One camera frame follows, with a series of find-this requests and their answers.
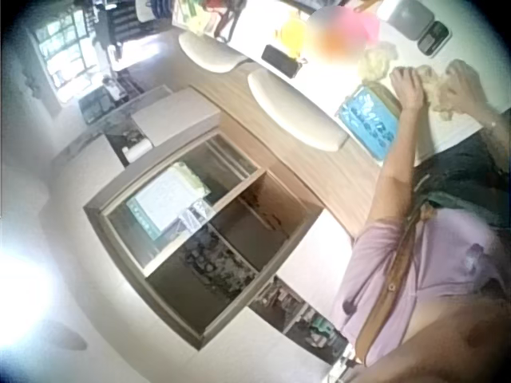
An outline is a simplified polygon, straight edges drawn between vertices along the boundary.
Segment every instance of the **purple shirt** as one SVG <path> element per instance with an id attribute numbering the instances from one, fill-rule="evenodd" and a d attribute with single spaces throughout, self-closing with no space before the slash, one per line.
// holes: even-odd
<path id="1" fill-rule="evenodd" d="M 382 289 L 403 229 L 401 221 L 378 221 L 355 242 L 334 307 L 334 324 L 352 345 Z M 375 363 L 401 344 L 416 302 L 471 294 L 491 278 L 509 297 L 510 269 L 511 257 L 497 235 L 477 216 L 441 209 L 436 217 L 419 222 L 410 273 L 366 363 Z"/>

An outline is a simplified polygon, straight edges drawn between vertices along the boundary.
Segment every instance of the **window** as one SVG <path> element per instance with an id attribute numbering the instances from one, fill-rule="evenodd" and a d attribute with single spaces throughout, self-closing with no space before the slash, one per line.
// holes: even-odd
<path id="1" fill-rule="evenodd" d="M 101 77 L 83 10 L 61 14 L 34 35 L 60 101 L 69 101 Z"/>

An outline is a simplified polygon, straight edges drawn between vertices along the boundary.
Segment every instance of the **woman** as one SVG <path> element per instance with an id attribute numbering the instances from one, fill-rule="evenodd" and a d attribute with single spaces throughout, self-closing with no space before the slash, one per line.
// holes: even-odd
<path id="1" fill-rule="evenodd" d="M 509 126 L 487 106 L 476 72 L 455 61 L 448 74 L 449 101 L 485 126 L 487 144 L 507 162 Z M 437 209 L 415 226 L 411 267 L 367 354 L 368 365 L 380 362 L 360 381 L 412 381 L 408 378 L 417 371 L 439 381 L 487 377 L 511 334 L 511 253 L 496 231 L 509 228 L 508 185 L 479 134 L 414 170 L 422 83 L 414 69 L 395 69 L 390 78 L 402 104 L 398 135 L 339 290 L 335 324 L 355 344 L 383 287 L 405 219 L 428 200 Z"/>

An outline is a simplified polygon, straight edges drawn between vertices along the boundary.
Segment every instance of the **woman's arm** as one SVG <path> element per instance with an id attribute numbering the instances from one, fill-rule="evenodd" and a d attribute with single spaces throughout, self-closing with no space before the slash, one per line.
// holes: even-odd
<path id="1" fill-rule="evenodd" d="M 398 135 L 376 184 L 368 222 L 405 218 L 411 205 L 418 119 L 424 105 L 424 90 L 415 69 L 396 68 L 390 79 L 401 101 L 402 113 Z"/>
<path id="2" fill-rule="evenodd" d="M 447 68 L 448 101 L 461 113 L 466 113 L 485 127 L 482 136 L 496 162 L 509 168 L 509 119 L 493 110 L 486 100 L 477 72 L 464 61 L 454 60 Z"/>

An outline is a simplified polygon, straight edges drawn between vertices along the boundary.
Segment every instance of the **paper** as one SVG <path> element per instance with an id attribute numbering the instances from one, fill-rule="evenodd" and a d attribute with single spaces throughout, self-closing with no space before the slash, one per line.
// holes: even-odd
<path id="1" fill-rule="evenodd" d="M 127 205 L 151 239 L 209 190 L 183 163 L 174 164 L 131 198 Z"/>

